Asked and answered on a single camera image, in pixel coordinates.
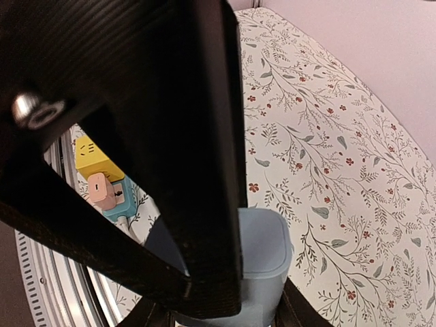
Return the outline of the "light blue cube charger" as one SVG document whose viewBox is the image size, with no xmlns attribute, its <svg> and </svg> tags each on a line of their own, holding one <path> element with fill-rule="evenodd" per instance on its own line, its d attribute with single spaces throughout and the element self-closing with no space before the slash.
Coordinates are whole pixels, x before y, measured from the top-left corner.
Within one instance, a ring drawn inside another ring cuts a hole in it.
<svg viewBox="0 0 436 327">
<path fill-rule="evenodd" d="M 263 208 L 164 212 L 145 247 L 144 295 L 185 326 L 269 326 L 292 261 L 285 219 Z"/>
</svg>

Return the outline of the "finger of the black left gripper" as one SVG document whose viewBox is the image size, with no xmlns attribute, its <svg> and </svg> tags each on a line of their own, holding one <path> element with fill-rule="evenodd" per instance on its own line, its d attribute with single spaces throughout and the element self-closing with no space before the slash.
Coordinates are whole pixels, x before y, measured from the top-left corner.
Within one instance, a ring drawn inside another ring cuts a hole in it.
<svg viewBox="0 0 436 327">
<path fill-rule="evenodd" d="M 227 1 L 2 1 L 2 222 L 170 311 L 238 314 L 239 48 Z M 44 161 L 75 124 L 152 197 L 187 272 Z"/>
</svg>

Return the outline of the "teal power strip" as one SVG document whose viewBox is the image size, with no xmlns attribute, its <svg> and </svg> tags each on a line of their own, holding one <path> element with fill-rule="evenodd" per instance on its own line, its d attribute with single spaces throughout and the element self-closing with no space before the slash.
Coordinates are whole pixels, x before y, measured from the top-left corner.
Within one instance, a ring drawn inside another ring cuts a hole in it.
<svg viewBox="0 0 436 327">
<path fill-rule="evenodd" d="M 111 222 L 116 223 L 119 217 L 130 218 L 136 214 L 136 195 L 131 179 L 126 176 L 124 179 L 112 183 L 116 206 L 108 211 L 102 211 L 103 216 Z"/>
</svg>

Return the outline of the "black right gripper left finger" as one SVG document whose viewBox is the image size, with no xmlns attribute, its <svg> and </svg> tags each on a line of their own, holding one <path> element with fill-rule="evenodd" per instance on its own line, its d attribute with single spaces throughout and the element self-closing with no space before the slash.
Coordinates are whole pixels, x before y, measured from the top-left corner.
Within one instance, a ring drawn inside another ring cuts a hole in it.
<svg viewBox="0 0 436 327">
<path fill-rule="evenodd" d="M 174 327 L 174 318 L 165 307 L 141 298 L 119 327 Z"/>
</svg>

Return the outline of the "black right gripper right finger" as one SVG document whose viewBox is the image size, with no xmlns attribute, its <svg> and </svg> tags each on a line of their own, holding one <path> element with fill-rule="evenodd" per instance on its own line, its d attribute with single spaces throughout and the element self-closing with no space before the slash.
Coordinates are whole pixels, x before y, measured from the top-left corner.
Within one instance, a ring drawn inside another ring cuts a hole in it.
<svg viewBox="0 0 436 327">
<path fill-rule="evenodd" d="M 332 327 L 291 282 L 286 281 L 277 306 L 278 327 Z"/>
</svg>

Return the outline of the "pink cube charger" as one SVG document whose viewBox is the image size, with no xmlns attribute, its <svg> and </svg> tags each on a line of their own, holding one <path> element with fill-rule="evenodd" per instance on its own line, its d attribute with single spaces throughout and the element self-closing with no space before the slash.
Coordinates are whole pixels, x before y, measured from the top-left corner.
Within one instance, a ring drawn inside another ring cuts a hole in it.
<svg viewBox="0 0 436 327">
<path fill-rule="evenodd" d="M 87 179 L 89 186 L 89 198 L 97 207 L 103 211 L 112 210 L 116 206 L 114 188 L 106 176 L 95 173 Z"/>
</svg>

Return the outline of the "yellow cube socket adapter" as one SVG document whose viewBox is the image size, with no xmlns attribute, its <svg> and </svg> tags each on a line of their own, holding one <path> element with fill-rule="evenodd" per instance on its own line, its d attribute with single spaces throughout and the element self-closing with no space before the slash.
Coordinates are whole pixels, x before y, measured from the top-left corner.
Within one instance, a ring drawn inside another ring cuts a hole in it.
<svg viewBox="0 0 436 327">
<path fill-rule="evenodd" d="M 112 183 L 125 178 L 125 173 L 90 139 L 76 139 L 76 169 L 87 180 L 90 175 L 102 173 Z"/>
</svg>

